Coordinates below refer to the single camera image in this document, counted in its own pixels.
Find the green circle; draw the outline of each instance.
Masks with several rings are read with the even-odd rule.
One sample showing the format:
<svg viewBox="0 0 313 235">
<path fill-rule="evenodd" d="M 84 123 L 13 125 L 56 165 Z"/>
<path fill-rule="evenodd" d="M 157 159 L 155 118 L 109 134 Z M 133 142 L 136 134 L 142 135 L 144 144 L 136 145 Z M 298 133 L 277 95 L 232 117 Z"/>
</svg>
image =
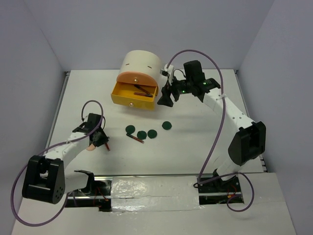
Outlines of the green circle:
<svg viewBox="0 0 313 235">
<path fill-rule="evenodd" d="M 138 131 L 137 138 L 141 140 L 145 140 L 147 138 L 147 133 L 145 131 Z"/>
<path fill-rule="evenodd" d="M 151 139 L 154 139 L 155 137 L 157 137 L 157 132 L 156 130 L 150 130 L 148 131 L 148 137 Z"/>
<path fill-rule="evenodd" d="M 162 127 L 164 130 L 169 130 L 172 128 L 172 124 L 169 122 L 169 121 L 165 121 L 163 124 L 162 124 Z"/>
<path fill-rule="evenodd" d="M 132 134 L 135 132 L 135 127 L 133 125 L 129 125 L 125 128 L 127 134 Z"/>
</svg>

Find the table surface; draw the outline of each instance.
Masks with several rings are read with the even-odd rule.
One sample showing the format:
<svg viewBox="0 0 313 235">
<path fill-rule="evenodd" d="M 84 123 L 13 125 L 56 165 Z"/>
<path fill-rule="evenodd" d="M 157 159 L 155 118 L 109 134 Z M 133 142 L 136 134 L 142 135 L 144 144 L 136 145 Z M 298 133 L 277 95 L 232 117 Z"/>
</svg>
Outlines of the table surface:
<svg viewBox="0 0 313 235">
<path fill-rule="evenodd" d="M 204 70 L 206 78 L 220 82 L 216 70 Z M 234 70 L 222 70 L 227 96 L 245 113 Z M 156 105 L 154 111 L 113 104 L 111 92 L 116 83 L 118 70 L 73 70 L 70 73 L 62 104 L 51 138 L 51 144 L 66 140 L 72 130 L 81 123 L 80 112 L 90 99 L 98 100 L 104 108 L 107 120 L 105 132 L 110 137 L 108 152 L 101 146 L 92 152 L 83 151 L 66 168 L 66 172 L 83 169 L 95 175 L 164 175 L 198 174 L 211 148 L 221 117 L 191 94 L 181 95 L 173 108 Z M 178 79 L 183 79 L 177 71 Z M 165 77 L 158 81 L 163 87 Z M 91 103 L 88 113 L 100 113 Z M 172 129 L 162 128 L 170 121 Z M 126 136 L 125 127 L 134 125 L 137 131 L 157 131 L 155 139 L 147 138 L 144 144 Z M 205 173 L 212 173 L 228 155 L 232 141 L 224 128 Z M 259 158 L 247 163 L 242 172 L 263 172 Z"/>
<path fill-rule="evenodd" d="M 219 81 L 215 70 L 205 70 L 206 77 Z M 222 71 L 225 93 L 245 113 L 234 71 Z M 51 143 L 64 141 L 74 127 L 81 123 L 80 110 L 90 99 L 102 103 L 110 136 L 111 152 L 102 146 L 93 152 L 83 151 L 66 171 L 84 169 L 96 175 L 132 174 L 197 174 L 216 135 L 220 118 L 192 95 L 182 95 L 173 108 L 156 106 L 156 110 L 144 111 L 115 105 L 110 93 L 115 84 L 117 70 L 75 70 L 70 74 L 62 104 L 54 127 Z M 91 104 L 89 112 L 99 113 Z M 172 122 L 173 128 L 164 131 L 163 121 Z M 158 137 L 140 144 L 125 136 L 125 127 L 133 124 L 136 130 L 155 129 Z M 227 153 L 231 141 L 227 130 L 206 169 L 211 173 L 221 161 L 216 158 Z M 15 223 L 13 235 L 146 235 L 146 234 L 223 234 L 223 235 L 295 235 L 287 205 L 274 173 L 262 173 L 260 159 L 249 162 L 244 172 L 255 188 L 255 202 L 241 213 L 230 211 L 226 205 L 206 205 L 191 211 L 155 212 L 98 212 L 97 208 L 66 208 L 53 222 L 42 227 L 26 227 Z M 244 201 L 251 198 L 246 180 L 239 177 Z M 60 208 L 39 201 L 23 199 L 19 216 L 32 223 L 50 219 Z M 242 204 L 232 204 L 239 209 Z"/>
</svg>

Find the yellow drawer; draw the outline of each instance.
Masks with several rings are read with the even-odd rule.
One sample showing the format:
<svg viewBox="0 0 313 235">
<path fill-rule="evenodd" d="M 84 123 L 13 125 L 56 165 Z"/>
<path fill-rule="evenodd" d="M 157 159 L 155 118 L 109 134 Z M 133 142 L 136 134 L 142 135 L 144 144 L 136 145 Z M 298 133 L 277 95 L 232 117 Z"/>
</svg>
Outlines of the yellow drawer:
<svg viewBox="0 0 313 235">
<path fill-rule="evenodd" d="M 113 103 L 139 109 L 153 110 L 155 107 L 154 101 L 158 92 L 158 87 L 143 85 L 140 86 L 152 94 L 153 97 L 135 95 L 134 92 L 143 92 L 131 83 L 117 82 L 111 94 Z"/>
</svg>

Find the wall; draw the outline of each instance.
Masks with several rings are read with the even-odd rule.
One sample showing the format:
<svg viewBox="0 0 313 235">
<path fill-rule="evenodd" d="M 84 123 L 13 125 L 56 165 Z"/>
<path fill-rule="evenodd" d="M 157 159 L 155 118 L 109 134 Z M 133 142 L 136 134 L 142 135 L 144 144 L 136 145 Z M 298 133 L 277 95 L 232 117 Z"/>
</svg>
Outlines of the wall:
<svg viewBox="0 0 313 235">
<path fill-rule="evenodd" d="M 239 79 L 251 116 L 267 126 L 265 160 L 277 173 L 298 235 L 313 221 L 313 1 L 275 0 Z"/>
<path fill-rule="evenodd" d="M 0 233 L 7 235 L 14 223 L 9 200 L 13 181 L 45 146 L 64 75 L 22 0 L 1 1 L 0 31 Z"/>
<path fill-rule="evenodd" d="M 192 48 L 238 69 L 273 0 L 25 0 L 65 70 L 119 69 L 149 50 L 167 62 Z M 200 56 L 182 55 L 174 65 Z M 213 68 L 202 59 L 204 68 Z"/>
</svg>

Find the clear plastic sheet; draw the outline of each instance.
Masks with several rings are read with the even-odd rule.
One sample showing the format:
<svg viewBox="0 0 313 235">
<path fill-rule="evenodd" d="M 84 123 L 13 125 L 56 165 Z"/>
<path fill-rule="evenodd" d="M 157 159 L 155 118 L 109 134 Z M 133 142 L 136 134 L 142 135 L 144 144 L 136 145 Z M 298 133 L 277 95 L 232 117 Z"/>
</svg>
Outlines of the clear plastic sheet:
<svg viewBox="0 0 313 235">
<path fill-rule="evenodd" d="M 193 187 L 196 181 L 195 176 L 113 178 L 112 211 L 152 212 L 199 209 L 198 190 Z"/>
</svg>

